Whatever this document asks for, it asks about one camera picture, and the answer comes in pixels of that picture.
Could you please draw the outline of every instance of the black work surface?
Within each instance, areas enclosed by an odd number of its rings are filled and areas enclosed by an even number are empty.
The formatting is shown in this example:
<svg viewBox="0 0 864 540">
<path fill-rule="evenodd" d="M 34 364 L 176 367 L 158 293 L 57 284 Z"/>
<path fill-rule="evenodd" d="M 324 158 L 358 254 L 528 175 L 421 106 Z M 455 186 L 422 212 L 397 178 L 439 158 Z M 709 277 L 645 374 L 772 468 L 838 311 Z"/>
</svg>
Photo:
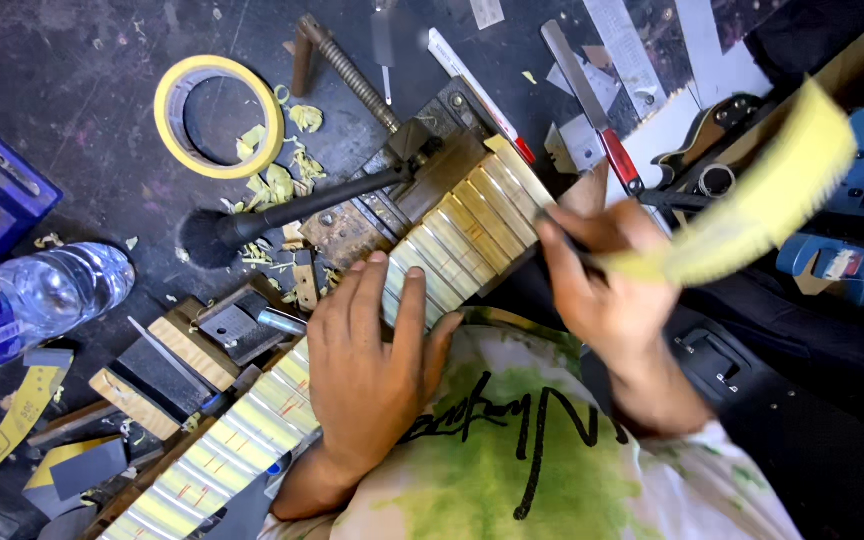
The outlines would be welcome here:
<svg viewBox="0 0 864 540">
<path fill-rule="evenodd" d="M 469 0 L 403 1 L 424 22 L 444 35 L 469 69 L 538 156 L 535 165 L 553 194 L 570 179 L 552 174 L 543 142 L 550 124 L 580 114 L 579 104 L 545 81 L 552 57 L 539 35 L 540 26 L 558 19 L 577 51 L 601 44 L 581 0 L 504 0 L 506 20 L 478 30 Z M 306 12 L 330 28 L 336 42 L 381 92 L 381 68 L 369 60 L 370 2 L 258 2 L 186 0 L 178 2 L 95 0 L 0 1 L 0 138 L 64 191 L 65 198 L 16 250 L 35 251 L 32 239 L 57 233 L 65 242 L 98 240 L 129 253 L 137 283 L 125 303 L 100 320 L 68 335 L 80 344 L 58 403 L 43 417 L 53 419 L 94 402 L 89 378 L 135 341 L 126 320 L 132 315 L 148 326 L 173 304 L 195 295 L 207 302 L 222 299 L 257 271 L 236 264 L 202 272 L 174 255 L 176 227 L 191 210 L 221 208 L 250 194 L 245 180 L 216 180 L 180 165 L 160 141 L 153 119 L 153 98 L 165 71 L 178 61 L 214 54 L 237 61 L 270 87 L 291 83 L 292 55 L 282 43 L 294 42 L 295 21 Z M 632 19 L 660 17 L 668 1 L 630 0 Z M 682 66 L 681 32 L 662 27 L 656 39 L 668 46 L 656 65 Z M 320 55 L 313 56 L 311 91 L 295 103 L 324 111 L 317 133 L 301 141 L 329 173 L 322 182 L 348 178 L 387 138 Z M 531 71 L 533 85 L 522 76 Z M 392 109 L 400 120 L 414 115 L 449 78 L 432 55 L 390 70 Z M 186 112 L 189 131 L 199 146 L 219 159 L 234 158 L 234 138 L 261 122 L 252 95 L 232 80 L 209 80 L 193 92 Z M 620 133 L 638 123 L 624 91 L 610 111 Z M 286 119 L 286 136 L 297 133 Z M 278 158 L 288 166 L 287 145 Z M 18 389 L 25 369 L 12 362 L 0 369 L 0 400 Z M 0 407 L 0 422 L 4 416 Z M 19 492 L 39 463 L 20 445 L 16 460 L 0 465 L 0 513 L 22 523 L 16 538 L 35 537 L 45 518 Z"/>
</svg>

